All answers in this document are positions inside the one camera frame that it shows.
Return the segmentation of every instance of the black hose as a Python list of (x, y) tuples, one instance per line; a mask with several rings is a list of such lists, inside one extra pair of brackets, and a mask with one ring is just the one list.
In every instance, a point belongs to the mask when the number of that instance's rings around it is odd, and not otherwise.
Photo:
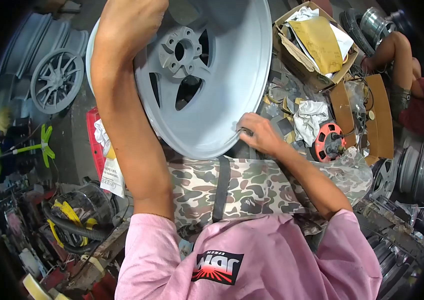
[(89, 253), (90, 255), (92, 255), (92, 251), (94, 251), (94, 249), (96, 249), (96, 247), (98, 245), (100, 245), (101, 242), (100, 241), (93, 241), (91, 243), (88, 243), (85, 246), (81, 246), (81, 247), (75, 247), (69, 244), (64, 244), (64, 250), (68, 251), (70, 253), (74, 253), (74, 254), (85, 254), (85, 253)]
[(56, 226), (60, 227), (63, 230), (66, 230), (70, 233), (75, 233), (77, 235), (88, 237), (89, 239), (103, 241), (107, 238), (108, 233), (104, 233), (95, 229), (82, 228), (75, 225), (72, 221), (61, 219), (57, 216), (54, 216), (50, 212), (50, 207), (46, 203), (42, 202), (43, 214), (47, 219), (51, 220)]

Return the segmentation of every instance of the silver wheel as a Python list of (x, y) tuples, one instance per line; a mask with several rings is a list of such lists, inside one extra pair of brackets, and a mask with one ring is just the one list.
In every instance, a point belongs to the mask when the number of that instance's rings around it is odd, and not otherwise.
[(396, 172), (393, 160), (385, 159), (374, 175), (374, 183), (372, 184), (373, 190), (370, 197), (378, 199), (379, 196), (384, 196), (389, 199), (395, 187), (395, 179)]
[(84, 63), (79, 54), (57, 49), (47, 54), (35, 69), (30, 95), (41, 112), (54, 114), (75, 98), (84, 78)]

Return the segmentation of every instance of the white rag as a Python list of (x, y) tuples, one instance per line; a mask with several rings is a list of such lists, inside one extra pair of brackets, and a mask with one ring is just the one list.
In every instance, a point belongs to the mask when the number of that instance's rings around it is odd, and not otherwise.
[(98, 119), (97, 121), (95, 121), (95, 123), (93, 124), (95, 126), (95, 132), (94, 132), (94, 136), (95, 136), (95, 140), (100, 143), (100, 145), (102, 145), (103, 147), (103, 156), (106, 156), (107, 153), (109, 153), (110, 150), (110, 139), (109, 139), (109, 135), (105, 132), (105, 127), (102, 124), (102, 119)]
[(312, 147), (320, 131), (320, 123), (329, 119), (329, 107), (325, 102), (302, 101), (293, 115), (295, 140), (304, 140), (306, 147)]

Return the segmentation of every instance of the spoke wheel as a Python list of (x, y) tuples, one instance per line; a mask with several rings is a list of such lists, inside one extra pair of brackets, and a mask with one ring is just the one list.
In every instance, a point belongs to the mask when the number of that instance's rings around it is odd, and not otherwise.
[(80, 89), (84, 63), (75, 51), (57, 49), (37, 65), (30, 82), (30, 95), (38, 110), (54, 114), (65, 109)]
[[(265, 0), (188, 4), (192, 9), (171, 3), (156, 37), (134, 59), (135, 80), (155, 133), (185, 157), (211, 159), (238, 141), (236, 123), (263, 97), (271, 17)], [(86, 54), (89, 84), (97, 28)]]
[(396, 176), (393, 160), (385, 159), (374, 174), (373, 190), (370, 197), (378, 199), (378, 197), (384, 196), (389, 199), (395, 187)]

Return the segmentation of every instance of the knee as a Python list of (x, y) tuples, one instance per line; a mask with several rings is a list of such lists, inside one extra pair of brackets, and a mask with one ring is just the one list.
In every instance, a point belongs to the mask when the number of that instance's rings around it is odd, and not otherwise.
[(403, 33), (393, 31), (390, 33), (390, 38), (393, 39), (396, 48), (412, 51), (410, 41)]

